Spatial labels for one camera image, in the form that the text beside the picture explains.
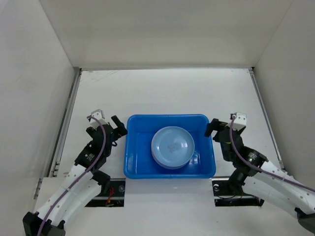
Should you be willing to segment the blue plate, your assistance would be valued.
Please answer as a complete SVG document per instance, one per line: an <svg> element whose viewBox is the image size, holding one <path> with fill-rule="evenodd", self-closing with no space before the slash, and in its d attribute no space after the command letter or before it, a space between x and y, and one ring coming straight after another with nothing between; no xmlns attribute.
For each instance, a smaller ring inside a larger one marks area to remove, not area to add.
<svg viewBox="0 0 315 236"><path fill-rule="evenodd" d="M195 143L191 134L177 126L160 129L151 141L152 156L193 156Z"/></svg>

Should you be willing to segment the pink plate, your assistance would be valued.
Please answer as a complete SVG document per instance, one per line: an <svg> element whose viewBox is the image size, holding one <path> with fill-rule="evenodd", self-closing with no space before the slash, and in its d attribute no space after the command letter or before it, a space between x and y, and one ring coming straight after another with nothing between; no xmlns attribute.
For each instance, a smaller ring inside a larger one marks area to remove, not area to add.
<svg viewBox="0 0 315 236"><path fill-rule="evenodd" d="M163 168L175 170L189 163L191 156L153 156L153 159Z"/></svg>

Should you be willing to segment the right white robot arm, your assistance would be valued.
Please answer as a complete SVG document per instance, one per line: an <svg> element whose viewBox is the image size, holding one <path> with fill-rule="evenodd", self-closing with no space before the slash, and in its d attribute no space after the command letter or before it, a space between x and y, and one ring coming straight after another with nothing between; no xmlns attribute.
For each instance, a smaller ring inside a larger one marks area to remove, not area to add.
<svg viewBox="0 0 315 236"><path fill-rule="evenodd" d="M231 122L213 119L207 124L205 137L213 138L221 147L223 159L235 171L229 177L228 189L269 202L293 216L307 231L315 232L315 190L305 186L276 167L265 155L244 145L241 134L246 128L245 115L234 113Z"/></svg>

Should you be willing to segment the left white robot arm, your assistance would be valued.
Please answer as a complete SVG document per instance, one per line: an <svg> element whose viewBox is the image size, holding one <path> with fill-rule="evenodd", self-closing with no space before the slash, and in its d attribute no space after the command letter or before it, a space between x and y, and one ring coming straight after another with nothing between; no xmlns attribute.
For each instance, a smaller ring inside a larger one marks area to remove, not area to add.
<svg viewBox="0 0 315 236"><path fill-rule="evenodd" d="M23 218L27 236L64 236L73 216L83 209L98 194L110 191L111 177L100 168L111 155L117 140L128 134L125 125L117 116L111 119L113 128L106 122L102 110L87 117L90 126L86 132L91 141L74 161L70 172L56 192L36 212L28 212Z"/></svg>

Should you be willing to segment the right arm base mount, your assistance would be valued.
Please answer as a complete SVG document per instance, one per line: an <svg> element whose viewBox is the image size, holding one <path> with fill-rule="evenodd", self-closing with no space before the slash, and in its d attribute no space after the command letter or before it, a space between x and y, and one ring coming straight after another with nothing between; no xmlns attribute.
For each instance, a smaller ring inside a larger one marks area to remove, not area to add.
<svg viewBox="0 0 315 236"><path fill-rule="evenodd" d="M228 177L212 179L215 206L217 207L261 207L264 200L243 192L242 187L234 186Z"/></svg>

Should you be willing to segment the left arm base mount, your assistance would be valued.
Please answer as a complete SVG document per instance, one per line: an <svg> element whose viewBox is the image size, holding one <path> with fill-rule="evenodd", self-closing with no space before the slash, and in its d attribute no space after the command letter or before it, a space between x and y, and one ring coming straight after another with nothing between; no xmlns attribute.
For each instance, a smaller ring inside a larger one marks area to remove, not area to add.
<svg viewBox="0 0 315 236"><path fill-rule="evenodd" d="M101 192L85 207L123 207L125 201L125 178L112 178L102 185Z"/></svg>

